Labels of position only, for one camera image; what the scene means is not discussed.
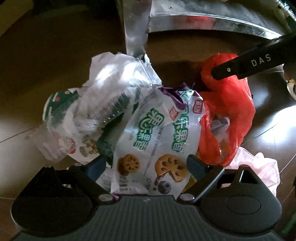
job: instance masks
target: blueberry image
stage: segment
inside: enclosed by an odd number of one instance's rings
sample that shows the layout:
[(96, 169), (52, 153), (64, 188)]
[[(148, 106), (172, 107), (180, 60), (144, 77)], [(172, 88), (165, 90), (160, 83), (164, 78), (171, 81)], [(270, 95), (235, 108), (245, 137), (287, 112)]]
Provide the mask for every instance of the blueberry image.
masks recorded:
[(161, 181), (158, 184), (157, 189), (161, 194), (169, 194), (172, 190), (172, 185), (167, 181)]

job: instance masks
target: white lettering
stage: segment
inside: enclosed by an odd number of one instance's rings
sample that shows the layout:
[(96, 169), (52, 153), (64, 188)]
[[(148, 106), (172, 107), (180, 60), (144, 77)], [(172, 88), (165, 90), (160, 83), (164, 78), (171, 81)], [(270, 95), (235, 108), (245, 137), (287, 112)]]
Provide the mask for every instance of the white lettering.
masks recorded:
[(261, 57), (259, 57), (259, 61), (260, 61), (260, 64), (261, 64), (261, 63), (265, 63), (265, 62), (263, 61), (263, 59), (261, 59)]
[(265, 58), (267, 59), (267, 61), (271, 60), (271, 58), (269, 57), (269, 54), (265, 55)]
[(257, 65), (256, 60), (252, 59), (251, 62), (254, 67)]

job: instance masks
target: gray ribbed surface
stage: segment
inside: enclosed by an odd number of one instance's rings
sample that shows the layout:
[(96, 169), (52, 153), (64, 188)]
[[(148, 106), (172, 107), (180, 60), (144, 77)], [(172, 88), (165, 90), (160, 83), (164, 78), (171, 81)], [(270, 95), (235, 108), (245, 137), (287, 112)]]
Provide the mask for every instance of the gray ribbed surface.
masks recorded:
[(110, 206), (101, 206), (81, 229), (56, 238), (37, 238), (21, 233), (14, 241), (232, 241), (281, 240), (274, 233), (260, 237), (236, 237), (207, 224), (191, 205), (181, 205), (172, 196), (124, 196)]

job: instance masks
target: plastic bag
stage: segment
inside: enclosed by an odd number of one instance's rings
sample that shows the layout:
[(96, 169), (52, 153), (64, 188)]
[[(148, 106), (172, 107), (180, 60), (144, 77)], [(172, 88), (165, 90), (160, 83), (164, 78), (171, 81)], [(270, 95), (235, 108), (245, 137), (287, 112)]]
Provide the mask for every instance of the plastic bag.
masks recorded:
[(186, 159), (197, 151), (203, 112), (189, 88), (153, 90), (116, 144), (111, 192), (177, 198), (190, 177)]
[(80, 89), (51, 95), (44, 107), (44, 124), (30, 139), (52, 161), (67, 154), (81, 163), (96, 158), (95, 143), (106, 125), (127, 109), (136, 109), (149, 90), (161, 85), (147, 55), (144, 60), (121, 53), (93, 57), (89, 80)]
[[(202, 130), (197, 156), (205, 163), (229, 165), (252, 125), (255, 107), (247, 79), (238, 80), (236, 76), (231, 76), (215, 80), (211, 75), (213, 67), (235, 57), (235, 54), (212, 56), (205, 61), (201, 71), (202, 81), (211, 90), (200, 92), (205, 114), (200, 122)], [(226, 137), (220, 141), (211, 131), (211, 122), (215, 116), (229, 118)]]
[(238, 169), (241, 164), (246, 164), (252, 168), (273, 195), (276, 196), (276, 188), (280, 184), (280, 178), (275, 159), (265, 158), (261, 152), (253, 156), (246, 149), (239, 147), (233, 161), (226, 169)]

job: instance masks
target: floor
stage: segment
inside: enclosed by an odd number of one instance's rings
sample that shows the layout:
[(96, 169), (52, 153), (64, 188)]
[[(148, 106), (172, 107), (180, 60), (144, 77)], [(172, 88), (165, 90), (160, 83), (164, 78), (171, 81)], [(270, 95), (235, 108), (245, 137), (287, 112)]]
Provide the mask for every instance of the floor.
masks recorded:
[[(262, 41), (237, 33), (172, 31), (150, 34), (147, 53), (164, 85), (185, 81), (198, 86), (198, 69), (205, 59), (239, 53)], [(26, 139), (41, 123), (46, 99), (56, 91), (81, 86), (88, 79), (91, 57), (107, 51), (124, 51), (119, 19), (95, 20), (89, 12), (46, 18), (27, 13), (0, 38), (0, 240), (16, 233), (9, 214), (12, 199), (42, 166), (52, 165)], [(256, 115), (242, 146), (278, 161), (277, 197), (283, 204), (283, 219), (288, 220), (296, 207), (291, 205), (296, 102), (288, 94), (280, 68), (248, 81)], [(73, 163), (67, 157), (53, 166), (64, 169)]]

